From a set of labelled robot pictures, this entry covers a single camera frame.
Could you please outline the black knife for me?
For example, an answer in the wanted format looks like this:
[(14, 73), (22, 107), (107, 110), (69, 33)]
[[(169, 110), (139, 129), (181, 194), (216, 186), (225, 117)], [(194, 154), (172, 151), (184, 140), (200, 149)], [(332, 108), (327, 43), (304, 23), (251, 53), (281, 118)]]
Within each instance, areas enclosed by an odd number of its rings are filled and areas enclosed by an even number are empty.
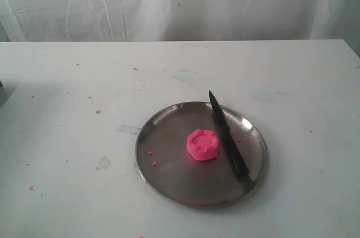
[(249, 169), (233, 140), (230, 127), (226, 121), (222, 108), (210, 90), (208, 90), (208, 94), (213, 114), (222, 131), (222, 140), (224, 141), (226, 153), (232, 164), (235, 175), (238, 177), (247, 177), (249, 175)]

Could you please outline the clear tape strip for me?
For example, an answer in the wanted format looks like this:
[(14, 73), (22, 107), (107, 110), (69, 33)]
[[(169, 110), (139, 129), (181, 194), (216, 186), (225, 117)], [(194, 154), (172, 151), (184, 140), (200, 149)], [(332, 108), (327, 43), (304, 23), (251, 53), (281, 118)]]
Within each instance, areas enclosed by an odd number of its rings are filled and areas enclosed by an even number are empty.
[(119, 128), (117, 128), (116, 131), (126, 134), (137, 135), (140, 131), (140, 128), (123, 124)]

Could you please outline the white backdrop curtain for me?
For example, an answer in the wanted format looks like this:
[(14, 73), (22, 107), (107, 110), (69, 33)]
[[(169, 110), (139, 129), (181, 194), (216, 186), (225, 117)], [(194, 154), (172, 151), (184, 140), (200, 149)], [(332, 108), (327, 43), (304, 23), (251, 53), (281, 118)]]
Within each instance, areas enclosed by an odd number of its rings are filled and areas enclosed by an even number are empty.
[(2, 41), (343, 39), (359, 0), (1, 0)]

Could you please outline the round steel plate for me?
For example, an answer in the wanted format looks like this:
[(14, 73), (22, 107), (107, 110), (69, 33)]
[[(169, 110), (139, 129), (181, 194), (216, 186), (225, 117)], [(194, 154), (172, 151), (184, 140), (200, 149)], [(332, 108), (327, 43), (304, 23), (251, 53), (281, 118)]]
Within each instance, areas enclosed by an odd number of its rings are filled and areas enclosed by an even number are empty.
[(146, 183), (165, 199), (191, 208), (228, 206), (250, 195), (261, 184), (268, 166), (268, 147), (259, 131), (240, 113), (223, 106), (232, 137), (249, 169), (235, 174), (223, 140), (219, 156), (197, 161), (186, 149), (187, 137), (197, 129), (222, 134), (210, 103), (182, 102), (154, 114), (141, 128), (136, 162)]

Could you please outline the clear tape patch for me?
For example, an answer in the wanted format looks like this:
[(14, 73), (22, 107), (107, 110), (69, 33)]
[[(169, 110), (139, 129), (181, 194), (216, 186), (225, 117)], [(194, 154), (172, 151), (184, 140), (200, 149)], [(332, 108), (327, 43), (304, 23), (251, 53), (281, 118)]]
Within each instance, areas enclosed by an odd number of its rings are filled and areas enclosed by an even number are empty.
[(95, 170), (101, 170), (101, 169), (107, 170), (110, 164), (111, 161), (106, 156), (103, 156), (98, 162)]

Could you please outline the pink clay lump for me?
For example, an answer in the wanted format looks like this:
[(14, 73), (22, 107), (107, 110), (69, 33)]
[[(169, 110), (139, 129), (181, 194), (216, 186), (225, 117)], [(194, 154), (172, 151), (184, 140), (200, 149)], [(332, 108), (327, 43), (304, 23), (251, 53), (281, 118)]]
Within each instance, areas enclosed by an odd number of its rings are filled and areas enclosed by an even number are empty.
[(187, 151), (197, 161), (219, 156), (219, 138), (214, 131), (197, 129), (187, 137)]

